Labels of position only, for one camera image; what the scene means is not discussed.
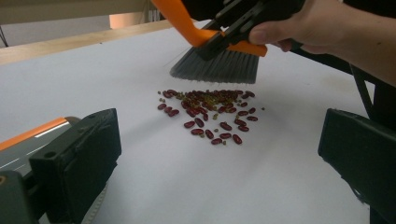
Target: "white table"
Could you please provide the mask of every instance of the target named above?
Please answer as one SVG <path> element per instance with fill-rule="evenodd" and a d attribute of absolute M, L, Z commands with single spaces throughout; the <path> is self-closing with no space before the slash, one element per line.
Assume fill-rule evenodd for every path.
<path fill-rule="evenodd" d="M 254 85 L 170 77 L 189 47 L 167 29 L 0 65 L 0 141 L 117 108 L 123 151 L 95 224 L 369 223 L 369 207 L 317 153 L 327 108 L 365 115 L 351 76 L 269 47 Z M 266 109 L 242 146 L 212 146 L 182 127 L 184 112 L 157 110 L 168 89 L 250 90 L 249 104 Z"/>

